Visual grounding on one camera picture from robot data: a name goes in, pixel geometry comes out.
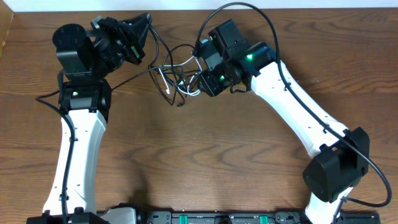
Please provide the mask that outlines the black cable barrel plug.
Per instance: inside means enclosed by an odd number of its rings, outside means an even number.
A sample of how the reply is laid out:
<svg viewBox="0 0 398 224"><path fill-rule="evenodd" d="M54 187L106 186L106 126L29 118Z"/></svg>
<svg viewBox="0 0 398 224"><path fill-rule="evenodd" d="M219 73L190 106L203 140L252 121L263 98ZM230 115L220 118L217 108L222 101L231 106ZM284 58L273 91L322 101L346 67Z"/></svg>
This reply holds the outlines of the black cable barrel plug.
<svg viewBox="0 0 398 224"><path fill-rule="evenodd" d="M198 76L203 71L201 60L192 55L193 45L180 44L170 49L159 66L165 84L165 99L182 107L187 98L198 96Z"/></svg>

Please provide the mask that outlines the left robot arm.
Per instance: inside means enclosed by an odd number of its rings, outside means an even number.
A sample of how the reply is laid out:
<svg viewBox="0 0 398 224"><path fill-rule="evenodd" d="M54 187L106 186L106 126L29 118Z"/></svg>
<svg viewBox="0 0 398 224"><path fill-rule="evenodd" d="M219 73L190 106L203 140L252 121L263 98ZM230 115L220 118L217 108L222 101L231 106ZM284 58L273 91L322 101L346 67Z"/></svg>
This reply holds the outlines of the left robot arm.
<svg viewBox="0 0 398 224"><path fill-rule="evenodd" d="M95 180L113 92L106 76L124 62L141 63L151 22L148 13L123 21L96 17L90 30L66 24L54 32L62 65L55 107L62 118L62 142L43 212L28 223L147 223L143 211L126 203L97 211Z"/></svg>

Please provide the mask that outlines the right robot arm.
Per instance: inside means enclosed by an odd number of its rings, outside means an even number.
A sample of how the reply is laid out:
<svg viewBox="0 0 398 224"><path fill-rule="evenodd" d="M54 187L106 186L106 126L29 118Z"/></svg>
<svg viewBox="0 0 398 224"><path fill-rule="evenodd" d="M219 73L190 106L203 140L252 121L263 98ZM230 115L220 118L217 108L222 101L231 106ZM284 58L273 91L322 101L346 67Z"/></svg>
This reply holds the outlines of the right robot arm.
<svg viewBox="0 0 398 224"><path fill-rule="evenodd" d="M322 109L293 79L279 52L265 42L250 44L233 20L198 40L193 55L207 66L198 81L200 91L217 96L244 84L267 102L300 139L311 161L303 179L311 191L303 219L338 223L341 206L369 170L369 136L349 130Z"/></svg>

